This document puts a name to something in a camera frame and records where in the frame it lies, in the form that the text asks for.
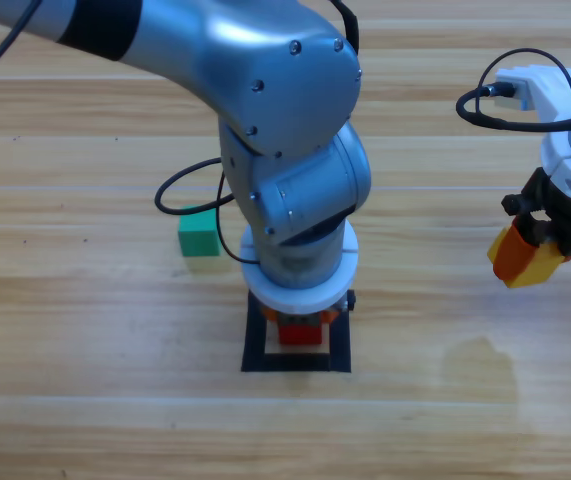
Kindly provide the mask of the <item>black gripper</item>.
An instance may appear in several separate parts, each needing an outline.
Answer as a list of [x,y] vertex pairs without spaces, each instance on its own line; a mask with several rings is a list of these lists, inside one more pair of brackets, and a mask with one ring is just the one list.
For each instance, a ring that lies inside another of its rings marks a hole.
[[267,306],[261,307],[261,314],[267,322],[283,325],[308,325],[320,326],[321,324],[330,325],[343,313],[354,310],[356,304],[356,294],[347,292],[336,303],[325,310],[308,314],[288,314],[278,312]]
[[508,288],[536,283],[532,262],[538,247],[555,242],[563,257],[571,261],[571,198],[557,188],[537,168],[519,194],[501,201],[505,213],[513,216],[511,225],[495,238],[487,252],[494,275]]

